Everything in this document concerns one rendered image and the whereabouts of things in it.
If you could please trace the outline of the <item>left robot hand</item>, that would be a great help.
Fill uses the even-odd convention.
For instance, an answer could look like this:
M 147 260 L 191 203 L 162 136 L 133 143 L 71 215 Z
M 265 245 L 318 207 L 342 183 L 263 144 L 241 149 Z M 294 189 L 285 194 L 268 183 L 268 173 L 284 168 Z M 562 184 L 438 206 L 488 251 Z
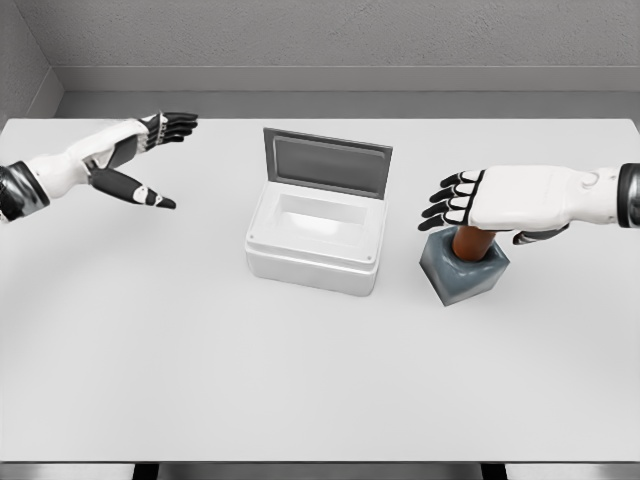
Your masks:
M 127 203 L 173 210 L 173 200 L 118 168 L 160 145 L 183 142 L 197 126 L 194 113 L 160 111 L 111 125 L 74 143 L 67 154 L 83 164 L 87 182 L 95 190 Z

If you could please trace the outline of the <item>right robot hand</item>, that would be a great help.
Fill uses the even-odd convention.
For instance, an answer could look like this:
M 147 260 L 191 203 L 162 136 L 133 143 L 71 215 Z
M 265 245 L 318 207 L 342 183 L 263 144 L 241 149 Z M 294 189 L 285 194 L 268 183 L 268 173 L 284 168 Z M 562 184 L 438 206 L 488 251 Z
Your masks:
M 454 225 L 515 231 L 515 244 L 550 239 L 583 218 L 571 197 L 577 174 L 565 167 L 493 166 L 440 182 L 422 212 L 420 231 Z

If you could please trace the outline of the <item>white box with grey lid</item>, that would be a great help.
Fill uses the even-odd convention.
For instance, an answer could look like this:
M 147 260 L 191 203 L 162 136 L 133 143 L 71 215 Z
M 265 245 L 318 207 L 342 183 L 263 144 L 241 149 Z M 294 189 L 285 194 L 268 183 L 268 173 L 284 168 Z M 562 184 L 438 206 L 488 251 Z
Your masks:
M 263 130 L 267 181 L 245 240 L 259 278 L 354 296 L 374 288 L 390 146 Z

